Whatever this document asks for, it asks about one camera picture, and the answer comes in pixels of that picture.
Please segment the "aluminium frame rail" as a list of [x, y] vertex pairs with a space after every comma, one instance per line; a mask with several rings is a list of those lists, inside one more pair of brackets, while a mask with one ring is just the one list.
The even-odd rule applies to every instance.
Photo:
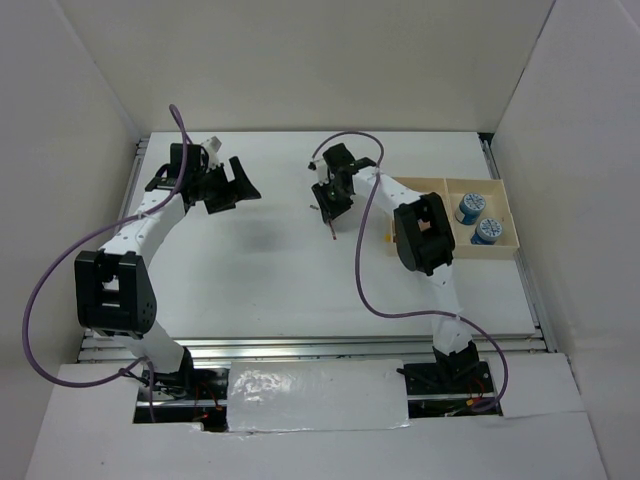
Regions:
[[[337, 240], [311, 193], [312, 151], [328, 132], [218, 133], [220, 157], [237, 155], [262, 199], [207, 215], [196, 206], [155, 255], [149, 273], [159, 322], [186, 345], [196, 362], [218, 359], [321, 358], [430, 354], [429, 317], [390, 321], [368, 312], [355, 288], [353, 256], [366, 200], [333, 224]], [[398, 177], [491, 179], [484, 148], [473, 132], [377, 132], [386, 148], [384, 171]], [[179, 134], [141, 140], [126, 213], [140, 203]], [[407, 271], [385, 242], [388, 219], [372, 209], [363, 242], [363, 286], [385, 312], [434, 308], [431, 283]], [[521, 262], [456, 259], [462, 314], [488, 331], [507, 354], [549, 348]]]

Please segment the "red gel pen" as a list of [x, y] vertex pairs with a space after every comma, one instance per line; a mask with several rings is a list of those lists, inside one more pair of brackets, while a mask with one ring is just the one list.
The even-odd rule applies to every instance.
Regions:
[[327, 224], [328, 224], [328, 227], [329, 227], [329, 230], [330, 230], [330, 233], [331, 233], [332, 239], [333, 239], [334, 241], [336, 241], [336, 240], [337, 240], [337, 234], [336, 234], [336, 231], [335, 231], [335, 229], [334, 229], [334, 227], [333, 227], [332, 223], [329, 221], [329, 222], [327, 222]]

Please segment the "silver foil sheet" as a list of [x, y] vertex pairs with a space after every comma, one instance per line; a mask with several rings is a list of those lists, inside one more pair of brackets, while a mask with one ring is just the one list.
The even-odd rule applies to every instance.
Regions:
[[394, 359], [234, 362], [232, 432], [391, 430], [409, 425], [402, 362]]

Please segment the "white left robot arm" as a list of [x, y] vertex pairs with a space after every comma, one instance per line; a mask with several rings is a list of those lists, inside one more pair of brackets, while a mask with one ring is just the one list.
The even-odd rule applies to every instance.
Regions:
[[99, 250], [82, 251], [74, 261], [80, 325], [113, 338], [135, 357], [148, 358], [155, 383], [176, 399], [193, 394], [198, 376], [188, 349], [160, 325], [148, 268], [167, 235], [196, 204], [215, 214], [260, 198], [238, 158], [219, 161], [220, 146], [217, 137], [172, 144], [169, 162], [146, 185], [132, 220]]

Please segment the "wooden compartment tray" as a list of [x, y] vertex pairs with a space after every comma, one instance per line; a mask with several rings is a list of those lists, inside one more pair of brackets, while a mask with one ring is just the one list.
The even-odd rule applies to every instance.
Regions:
[[399, 177], [419, 193], [441, 196], [461, 259], [511, 260], [519, 239], [504, 184], [492, 179]]

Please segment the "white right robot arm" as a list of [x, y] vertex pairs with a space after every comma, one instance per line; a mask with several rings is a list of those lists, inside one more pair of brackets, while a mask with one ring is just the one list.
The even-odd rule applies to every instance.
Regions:
[[[355, 254], [356, 288], [362, 303], [381, 318], [429, 317], [438, 384], [448, 392], [460, 391], [477, 374], [480, 359], [472, 338], [476, 328], [459, 315], [452, 278], [455, 239], [441, 196], [406, 187], [384, 174], [372, 159], [355, 158], [343, 143], [328, 148], [320, 159], [312, 159], [308, 168], [317, 174], [311, 190], [325, 224], [346, 213], [356, 197], [367, 200]], [[383, 313], [366, 300], [360, 260], [368, 213], [373, 206], [392, 217], [397, 256], [405, 269], [425, 275], [431, 283], [434, 309]]]

